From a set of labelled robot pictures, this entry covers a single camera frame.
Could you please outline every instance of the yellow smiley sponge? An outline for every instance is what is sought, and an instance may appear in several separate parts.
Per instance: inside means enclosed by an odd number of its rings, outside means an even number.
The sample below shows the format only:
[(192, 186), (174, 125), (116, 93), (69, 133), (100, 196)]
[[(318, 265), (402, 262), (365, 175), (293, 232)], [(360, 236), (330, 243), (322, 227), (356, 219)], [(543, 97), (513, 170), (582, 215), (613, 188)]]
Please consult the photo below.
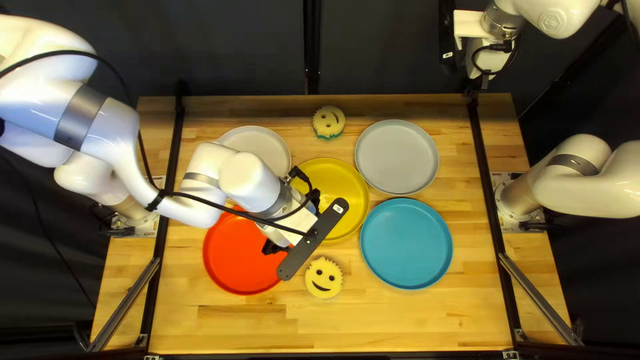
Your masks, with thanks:
[(332, 105), (323, 106), (316, 111), (311, 124), (317, 137), (331, 140), (342, 134), (346, 119), (342, 110)]
[(305, 272), (305, 285), (309, 293), (320, 299), (330, 299), (342, 289), (342, 270), (324, 256), (309, 263)]

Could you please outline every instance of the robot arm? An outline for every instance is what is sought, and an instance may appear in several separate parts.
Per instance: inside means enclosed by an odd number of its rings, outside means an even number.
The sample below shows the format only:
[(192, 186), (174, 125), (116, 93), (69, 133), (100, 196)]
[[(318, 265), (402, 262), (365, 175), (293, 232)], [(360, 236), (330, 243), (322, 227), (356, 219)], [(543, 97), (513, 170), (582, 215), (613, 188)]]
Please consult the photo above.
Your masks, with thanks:
[(477, 53), (476, 50), (519, 41), (516, 37), (525, 20), (552, 38), (567, 38), (584, 25), (599, 4), (600, 0), (490, 0), (484, 12), (455, 10), (454, 36), (458, 49), (462, 50), (463, 37), (470, 38), (465, 55), (469, 78), (477, 78), (484, 72), (492, 79), (492, 73), (504, 68), (511, 47)]
[(568, 38), (584, 25), (600, 0), (494, 0), (504, 13), (519, 15), (547, 36)]
[[(0, 69), (49, 51), (95, 54), (73, 32), (35, 19), (0, 15), (0, 37)], [(18, 141), (32, 138), (51, 146), (54, 140), (76, 150), (75, 156), (67, 160), (69, 152), (61, 151), (56, 159), (47, 160), (42, 151), (25, 151), (19, 143), (6, 141), (2, 145), (42, 165), (58, 166), (67, 161), (56, 171), (56, 180), (94, 199), (116, 203), (128, 192), (149, 210), (187, 225), (206, 228), (215, 224), (220, 209), (193, 199), (163, 197), (142, 176), (136, 155), (138, 113), (85, 85), (96, 65), (93, 58), (64, 54), (29, 62), (0, 78), (0, 118), (12, 123), (8, 129), (20, 134)], [(117, 179), (111, 177), (111, 169)], [(83, 174), (78, 178), (83, 171), (95, 171), (96, 176)], [(223, 180), (224, 173), (229, 180)], [(295, 225), (299, 233), (309, 230), (317, 220), (311, 207), (279, 218), (300, 206), (303, 197), (258, 157), (238, 154), (216, 143), (202, 143), (189, 162), (179, 192), (224, 204), (227, 195), (220, 184), (248, 211), (261, 218), (274, 218), (281, 225)], [(295, 244), (301, 238), (273, 226), (260, 228), (281, 246)]]
[[(35, 19), (0, 15), (0, 37), (2, 69), (48, 51), (73, 49), (95, 53), (88, 42), (73, 32)], [(146, 206), (154, 201), (158, 191), (138, 168), (138, 114), (84, 84), (96, 65), (96, 60), (85, 56), (61, 55), (9, 72), (0, 78), (0, 117), (13, 123), (8, 129), (22, 133), (22, 140), (29, 138), (27, 131), (30, 131), (32, 138), (52, 139), (104, 161), (127, 191)], [(43, 165), (59, 165), (64, 157), (62, 154), (56, 161), (43, 163), (43, 159), (37, 159), (37, 152), (20, 151), (17, 144), (5, 147)], [(193, 171), (203, 170), (195, 165)], [(226, 200), (219, 188), (196, 180), (183, 181), (181, 190), (217, 203), (224, 204)], [(157, 212), (197, 227), (212, 226), (221, 213), (193, 200), (169, 197), (157, 205)]]
[(613, 154), (603, 140), (571, 136), (497, 197), (499, 211), (527, 219), (541, 206), (561, 213), (603, 218), (640, 215), (640, 141)]

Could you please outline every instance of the blue plate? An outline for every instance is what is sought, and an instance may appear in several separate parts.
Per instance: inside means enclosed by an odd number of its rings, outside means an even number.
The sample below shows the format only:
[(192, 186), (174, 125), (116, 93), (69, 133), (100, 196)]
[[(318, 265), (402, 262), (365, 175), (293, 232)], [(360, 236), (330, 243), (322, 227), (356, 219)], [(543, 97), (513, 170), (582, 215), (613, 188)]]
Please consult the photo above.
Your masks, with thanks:
[(369, 213), (360, 230), (360, 248), (376, 276), (407, 290), (440, 280), (453, 255), (442, 217), (428, 205), (405, 198), (385, 201)]

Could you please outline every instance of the white plate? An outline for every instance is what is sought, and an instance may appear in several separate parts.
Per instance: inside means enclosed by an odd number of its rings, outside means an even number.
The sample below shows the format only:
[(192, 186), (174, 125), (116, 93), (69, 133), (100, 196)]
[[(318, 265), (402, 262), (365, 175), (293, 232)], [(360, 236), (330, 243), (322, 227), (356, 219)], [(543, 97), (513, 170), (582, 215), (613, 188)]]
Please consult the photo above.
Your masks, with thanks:
[(391, 195), (410, 195), (427, 187), (440, 162), (429, 134), (404, 120), (379, 121), (365, 129), (355, 158), (367, 183)]
[(227, 131), (219, 144), (241, 152), (252, 152), (278, 176), (291, 170), (291, 153), (280, 135), (262, 126), (241, 126)]

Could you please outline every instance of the butcher block tabletop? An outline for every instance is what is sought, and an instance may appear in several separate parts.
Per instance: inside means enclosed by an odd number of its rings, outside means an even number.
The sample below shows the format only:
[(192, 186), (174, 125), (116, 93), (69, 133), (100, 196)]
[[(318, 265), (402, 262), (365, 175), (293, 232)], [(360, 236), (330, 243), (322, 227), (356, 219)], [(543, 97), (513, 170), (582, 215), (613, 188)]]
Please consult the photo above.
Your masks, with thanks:
[[(165, 175), (174, 121), (173, 97), (142, 97), (141, 132), (154, 175)], [(206, 229), (169, 221), (149, 351), (158, 354), (273, 352), (396, 352), (502, 350), (512, 346), (498, 268), (474, 151), (467, 100), (438, 95), (296, 95), (185, 97), (176, 186), (200, 142), (239, 126), (259, 125), (289, 146), (292, 164), (335, 158), (355, 166), (362, 131), (385, 119), (423, 128), (440, 154), (435, 180), (409, 197), (445, 220), (453, 259), (440, 281), (423, 290), (399, 290), (379, 280), (360, 252), (359, 231), (323, 243), (310, 259), (326, 256), (344, 273), (334, 298), (307, 292), (305, 266), (267, 292), (227, 293), (202, 261)], [(316, 138), (311, 117), (324, 105), (346, 116), (342, 135)], [(482, 94), (479, 116), (491, 171), (529, 168), (510, 94)], [(369, 186), (370, 209), (393, 196)], [(545, 233), (505, 234), (508, 255), (568, 322), (563, 292)], [(111, 239), (92, 338), (150, 261), (155, 240)], [(522, 328), (532, 340), (560, 343), (551, 326), (514, 283)], [(143, 294), (107, 348), (131, 346), (140, 333)]]

